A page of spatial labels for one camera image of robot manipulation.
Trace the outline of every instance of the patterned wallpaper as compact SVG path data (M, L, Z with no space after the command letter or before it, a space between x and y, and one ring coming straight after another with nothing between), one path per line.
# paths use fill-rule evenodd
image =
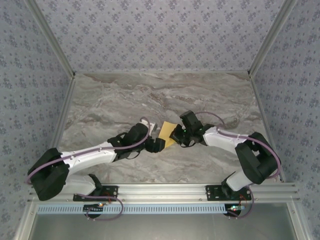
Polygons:
M26 173L50 144L69 81L23 0L1 0L0 22L0 239L9 240Z
M73 70L247 70L283 0L37 0Z
M299 0L254 77L288 181L320 239L320 2Z

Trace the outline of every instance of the blue floral wallpaper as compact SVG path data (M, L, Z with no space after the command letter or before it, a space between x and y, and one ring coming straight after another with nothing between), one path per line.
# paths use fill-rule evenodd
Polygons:
M320 239L320 2L299 0L254 77L288 181Z
M69 80L23 0L1 0L0 22L0 239L10 240Z
M36 0L73 70L247 70L283 0Z

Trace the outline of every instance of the aluminum frame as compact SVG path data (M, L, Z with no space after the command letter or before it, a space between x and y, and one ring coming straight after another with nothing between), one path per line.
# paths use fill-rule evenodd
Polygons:
M118 198L125 204L212 204L207 201L206 186L219 183L108 183L108 186L119 186ZM287 203L291 221L298 240L312 240L306 219L301 215L302 207L299 205L298 188L294 183L263 183L252 185L255 204ZM54 199L40 201L34 190L31 191L27 206L24 210L20 226L16 232L15 240L29 239L37 215L39 205L78 205L73 202L73 193L59 194ZM215 201L217 204L237 203L236 201Z

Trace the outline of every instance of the marble surface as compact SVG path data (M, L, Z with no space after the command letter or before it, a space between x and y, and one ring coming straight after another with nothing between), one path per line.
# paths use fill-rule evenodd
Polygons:
M247 73L82 73L75 81L60 151L98 145L128 131L142 116L159 127L164 121L181 123L179 115L187 110L218 114L230 132L266 135ZM219 124L210 115L199 119ZM94 173L103 183L219 183L240 168L237 157L222 149L174 144L79 174Z

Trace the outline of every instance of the yellow sponge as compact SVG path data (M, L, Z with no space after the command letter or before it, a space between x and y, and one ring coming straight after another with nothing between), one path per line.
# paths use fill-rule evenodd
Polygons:
M165 140L164 148L167 148L175 143L175 141L170 138L170 134L173 132L176 126L177 124L173 124L167 121L163 122L161 131L159 133L159 138Z

